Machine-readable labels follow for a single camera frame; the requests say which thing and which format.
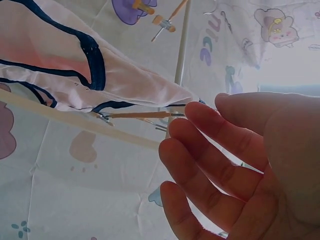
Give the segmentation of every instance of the dark blue outline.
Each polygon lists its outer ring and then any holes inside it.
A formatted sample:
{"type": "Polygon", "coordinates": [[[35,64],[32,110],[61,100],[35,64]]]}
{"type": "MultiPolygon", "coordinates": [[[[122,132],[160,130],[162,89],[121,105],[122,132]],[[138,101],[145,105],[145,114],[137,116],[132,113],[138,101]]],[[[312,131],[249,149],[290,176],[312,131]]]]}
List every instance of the dark blue outline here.
{"type": "Polygon", "coordinates": [[[39,102],[42,105],[47,106],[46,101],[41,97],[41,95],[36,90],[38,90],[40,92],[43,92],[49,99],[52,100],[52,104],[49,106],[50,108],[54,109],[58,104],[58,102],[55,100],[55,98],[49,92],[47,92],[46,90],[44,90],[44,89],[42,89],[42,88],[40,88],[40,87],[38,87],[36,85],[33,85],[33,84],[29,83],[29,82],[26,82],[26,81],[14,81],[14,80],[9,80],[9,79],[4,78],[4,77],[0,77],[0,83],[21,84],[22,86],[28,88],[35,95],[35,97],[39,100],[39,102]]]}
{"type": "Polygon", "coordinates": [[[81,31],[64,26],[52,20],[44,11],[41,10],[41,8],[33,0],[9,0],[9,1],[24,5],[26,8],[28,8],[31,12],[33,12],[36,16],[38,16],[44,22],[52,25],[53,27],[67,34],[77,37],[80,41],[80,46],[82,48],[82,51],[85,54],[86,59],[88,61],[88,66],[90,68],[90,74],[91,74],[91,83],[89,83],[88,80],[83,75],[81,75],[79,72],[74,70],[47,69],[47,68],[27,65],[23,63],[13,63],[13,62],[5,61],[3,59],[0,59],[0,63],[7,62],[13,66],[19,66],[26,69],[30,69],[32,71],[44,72],[44,73],[59,75],[63,77],[78,77],[80,79],[81,84],[83,84],[85,87],[88,87],[91,90],[102,91],[105,89],[106,68],[105,68],[104,58],[99,49],[98,43],[91,36],[81,31]]]}
{"type": "MultiPolygon", "coordinates": [[[[184,107],[185,105],[186,104],[171,104],[171,105],[166,106],[165,108],[169,108],[169,107],[184,107]]],[[[126,102],[126,101],[107,101],[107,102],[103,102],[103,103],[99,104],[98,106],[94,107],[92,109],[92,112],[99,113],[102,109],[106,109],[106,108],[123,109],[123,108],[132,107],[132,106],[141,106],[141,105],[129,103],[129,102],[126,102]]]]}

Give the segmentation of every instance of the cartoon print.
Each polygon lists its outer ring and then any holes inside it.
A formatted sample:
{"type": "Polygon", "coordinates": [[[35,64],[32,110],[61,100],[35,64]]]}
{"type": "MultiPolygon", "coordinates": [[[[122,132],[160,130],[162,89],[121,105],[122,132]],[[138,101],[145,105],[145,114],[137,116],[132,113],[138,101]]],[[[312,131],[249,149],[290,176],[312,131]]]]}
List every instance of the cartoon print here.
{"type": "MultiPolygon", "coordinates": [[[[140,9],[132,8],[135,0],[112,0],[113,9],[119,19],[127,25],[135,25],[138,20],[148,14],[140,9]]],[[[155,8],[157,0],[142,0],[142,2],[152,8],[155,8]]]]}
{"type": "Polygon", "coordinates": [[[154,202],[159,207],[163,207],[161,200],[160,187],[158,187],[153,193],[151,193],[148,197],[150,203],[154,202]]]}
{"type": "Polygon", "coordinates": [[[11,224],[11,227],[12,227],[13,229],[19,230],[19,231],[18,231],[18,237],[19,237],[20,239],[22,239],[22,238],[24,237],[24,232],[25,232],[25,233],[30,233],[31,230],[30,230],[30,228],[27,227],[27,221],[22,221],[21,224],[20,224],[20,226],[17,225],[17,224],[11,224]]]}
{"type": "Polygon", "coordinates": [[[310,46],[308,46],[309,50],[311,51],[319,51],[320,50],[320,45],[318,44],[312,44],[310,46]]]}
{"type": "Polygon", "coordinates": [[[283,46],[293,48],[293,43],[299,40],[297,30],[292,27],[294,19],[279,9],[270,8],[267,11],[257,9],[254,18],[261,25],[262,39],[277,48],[283,46]]]}
{"type": "Polygon", "coordinates": [[[320,19],[320,11],[316,11],[314,15],[317,19],[320,19]]]}
{"type": "Polygon", "coordinates": [[[231,24],[229,23],[229,21],[228,21],[228,19],[227,19],[227,16],[226,16],[226,13],[225,13],[224,11],[221,12],[221,16],[224,18],[225,23],[227,24],[230,32],[232,33],[231,24]]]}
{"type": "Polygon", "coordinates": [[[227,93],[230,94],[241,94],[243,93],[243,88],[240,82],[234,82],[233,75],[235,75],[236,70],[233,66],[226,66],[225,68],[225,89],[227,93]]]}
{"type": "MultiPolygon", "coordinates": [[[[0,83],[0,89],[11,93],[10,87],[3,83],[0,83]]],[[[0,101],[0,160],[9,157],[17,147],[17,141],[10,132],[14,126],[14,114],[6,105],[0,101]]]]}
{"type": "Polygon", "coordinates": [[[247,51],[248,48],[249,48],[250,46],[252,46],[252,45],[253,45],[253,42],[250,41],[248,38],[244,38],[244,39],[242,40],[242,49],[243,49],[244,51],[247,51]]]}
{"type": "Polygon", "coordinates": [[[82,163],[93,163],[97,159],[97,152],[93,147],[96,140],[96,135],[88,131],[81,131],[72,141],[69,148],[69,153],[72,157],[82,163]]]}

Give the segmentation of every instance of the cartoon character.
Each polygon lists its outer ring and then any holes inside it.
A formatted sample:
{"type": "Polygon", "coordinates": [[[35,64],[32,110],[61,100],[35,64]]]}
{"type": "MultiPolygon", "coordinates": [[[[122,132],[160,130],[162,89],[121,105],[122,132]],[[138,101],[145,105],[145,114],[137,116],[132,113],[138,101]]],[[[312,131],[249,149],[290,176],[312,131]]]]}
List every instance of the cartoon character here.
{"type": "MultiPolygon", "coordinates": [[[[0,89],[11,93],[10,87],[3,83],[0,83],[0,89]]],[[[11,134],[15,121],[14,114],[6,105],[0,101],[0,160],[9,157],[17,147],[17,141],[11,134]]]]}
{"type": "Polygon", "coordinates": [[[299,40],[297,30],[292,27],[294,19],[279,9],[271,8],[267,11],[257,9],[254,18],[261,25],[262,39],[277,48],[283,46],[293,48],[293,43],[299,40]]]}
{"type": "MultiPolygon", "coordinates": [[[[119,19],[128,25],[135,25],[138,20],[148,14],[140,9],[132,8],[135,0],[112,0],[112,5],[115,14],[119,19]]],[[[142,2],[149,6],[155,8],[158,3],[157,0],[142,0],[142,2]]]]}
{"type": "Polygon", "coordinates": [[[78,160],[79,162],[90,164],[96,161],[97,152],[93,147],[93,144],[96,140],[96,135],[94,133],[88,131],[81,131],[72,141],[71,146],[69,148],[70,155],[78,160]]]}
{"type": "Polygon", "coordinates": [[[149,195],[148,200],[150,203],[154,202],[159,207],[163,207],[162,200],[161,200],[160,187],[158,187],[156,190],[154,190],[153,193],[149,195]]]}
{"type": "Polygon", "coordinates": [[[243,93],[243,88],[240,82],[234,82],[233,75],[235,75],[236,70],[233,66],[226,66],[225,68],[225,89],[227,93],[231,94],[241,94],[243,93]]]}

